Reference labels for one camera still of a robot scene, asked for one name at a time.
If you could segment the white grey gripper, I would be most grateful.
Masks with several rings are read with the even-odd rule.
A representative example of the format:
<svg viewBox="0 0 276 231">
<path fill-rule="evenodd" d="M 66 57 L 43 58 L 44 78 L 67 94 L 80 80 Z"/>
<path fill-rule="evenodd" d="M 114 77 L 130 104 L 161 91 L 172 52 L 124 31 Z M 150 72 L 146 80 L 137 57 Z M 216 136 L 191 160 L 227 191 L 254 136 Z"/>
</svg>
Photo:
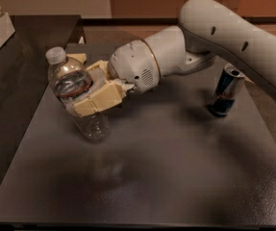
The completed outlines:
<svg viewBox="0 0 276 231">
<path fill-rule="evenodd" d="M 101 69 L 107 78 L 111 74 L 115 80 L 108 81 L 84 99 L 70 104 L 69 113 L 73 116 L 84 117 L 104 112 L 120 104 L 128 91 L 144 93 L 160 81 L 155 57 L 142 40 L 134 40 L 117 48 L 108 62 L 100 60 L 87 67 L 87 70 L 94 69 Z"/>
</svg>

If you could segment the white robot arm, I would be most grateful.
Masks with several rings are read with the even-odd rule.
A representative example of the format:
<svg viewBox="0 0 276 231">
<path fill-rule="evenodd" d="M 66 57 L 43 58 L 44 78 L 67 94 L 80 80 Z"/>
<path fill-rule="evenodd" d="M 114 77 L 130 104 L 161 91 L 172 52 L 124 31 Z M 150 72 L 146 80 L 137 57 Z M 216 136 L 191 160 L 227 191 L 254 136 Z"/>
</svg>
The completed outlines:
<svg viewBox="0 0 276 231">
<path fill-rule="evenodd" d="M 103 87 L 68 110 L 90 116 L 144 93 L 169 75 L 201 71 L 220 57 L 239 68 L 276 101 L 276 36 L 250 24 L 214 0 L 188 0 L 178 24 L 117 48 L 93 68 L 106 74 Z"/>
</svg>

